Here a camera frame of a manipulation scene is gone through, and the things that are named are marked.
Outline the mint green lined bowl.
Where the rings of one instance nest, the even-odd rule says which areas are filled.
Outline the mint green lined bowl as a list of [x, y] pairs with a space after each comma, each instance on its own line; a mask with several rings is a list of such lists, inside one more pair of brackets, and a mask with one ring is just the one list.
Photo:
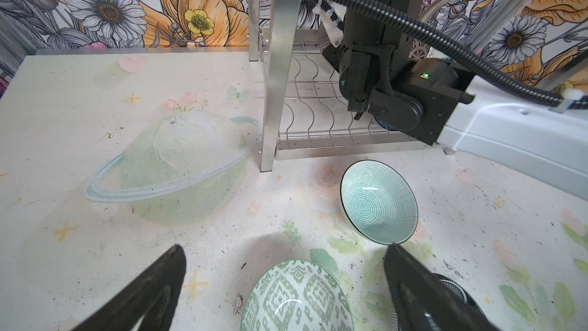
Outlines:
[[413, 190], [385, 163], [366, 159], [350, 165], [341, 178], [339, 200], [355, 231], [379, 245], [402, 244], [417, 229], [419, 208]]

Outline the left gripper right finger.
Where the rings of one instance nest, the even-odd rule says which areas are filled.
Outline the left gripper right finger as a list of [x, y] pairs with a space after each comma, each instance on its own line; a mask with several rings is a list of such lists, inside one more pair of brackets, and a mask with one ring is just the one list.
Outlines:
[[400, 330], [496, 330], [400, 245], [387, 248], [384, 273]]

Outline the grey green patterned bowl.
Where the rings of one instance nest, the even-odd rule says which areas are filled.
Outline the grey green patterned bowl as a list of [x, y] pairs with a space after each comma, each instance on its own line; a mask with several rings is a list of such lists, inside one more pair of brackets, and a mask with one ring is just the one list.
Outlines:
[[287, 260], [254, 285], [243, 309], [241, 330], [353, 330], [346, 293], [323, 267]]

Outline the dark navy flower bowl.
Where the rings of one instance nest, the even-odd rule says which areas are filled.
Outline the dark navy flower bowl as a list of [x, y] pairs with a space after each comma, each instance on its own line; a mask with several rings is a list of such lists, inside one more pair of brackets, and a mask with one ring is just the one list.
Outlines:
[[471, 306], [471, 308], [475, 309], [477, 312], [479, 312], [480, 314], [485, 316], [482, 309], [475, 302], [475, 300], [471, 297], [471, 295], [465, 290], [464, 287], [459, 285], [453, 279], [446, 277], [442, 274], [434, 274], [434, 276], [441, 282], [441, 284], [443, 284], [445, 287], [447, 287], [457, 298], [459, 298], [464, 303], [466, 303], [468, 306]]

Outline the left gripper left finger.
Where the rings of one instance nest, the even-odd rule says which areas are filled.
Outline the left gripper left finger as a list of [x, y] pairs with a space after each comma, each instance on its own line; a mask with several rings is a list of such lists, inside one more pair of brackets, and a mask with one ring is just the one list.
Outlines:
[[169, 330], [186, 273], [181, 245], [173, 245], [76, 330]]

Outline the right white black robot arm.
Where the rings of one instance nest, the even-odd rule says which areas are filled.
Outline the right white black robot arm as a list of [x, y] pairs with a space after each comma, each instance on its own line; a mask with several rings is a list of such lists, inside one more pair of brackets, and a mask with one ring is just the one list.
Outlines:
[[356, 117], [587, 197], [587, 99], [510, 78], [418, 19], [423, 0], [317, 0], [346, 13], [325, 50]]

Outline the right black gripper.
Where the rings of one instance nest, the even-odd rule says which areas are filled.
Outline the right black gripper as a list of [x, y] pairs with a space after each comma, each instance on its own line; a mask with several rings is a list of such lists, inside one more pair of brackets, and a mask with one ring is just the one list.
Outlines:
[[[423, 0], [376, 0], [415, 18]], [[321, 25], [321, 53], [338, 72], [339, 90], [348, 111], [365, 113], [373, 90], [389, 94], [390, 80], [408, 63], [413, 38], [350, 9], [343, 21], [339, 46], [326, 38]]]

